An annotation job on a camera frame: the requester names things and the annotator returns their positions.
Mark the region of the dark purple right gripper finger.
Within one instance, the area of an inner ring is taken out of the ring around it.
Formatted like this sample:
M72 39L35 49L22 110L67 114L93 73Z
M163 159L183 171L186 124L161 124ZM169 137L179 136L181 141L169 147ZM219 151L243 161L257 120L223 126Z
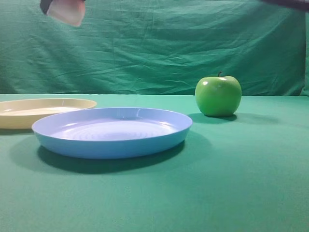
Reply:
M50 8L51 3L53 0L41 0L40 1L40 9L43 12L44 15L47 15L48 10Z

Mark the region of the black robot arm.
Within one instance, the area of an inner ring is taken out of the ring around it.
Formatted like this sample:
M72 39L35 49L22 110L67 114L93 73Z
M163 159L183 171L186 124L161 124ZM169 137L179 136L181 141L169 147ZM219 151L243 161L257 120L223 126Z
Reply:
M47 15L47 11L52 0L41 0L40 9L43 14ZM280 7L285 7L289 9L299 10L302 12L309 12L309 2L305 0L261 0L261 2L277 5Z

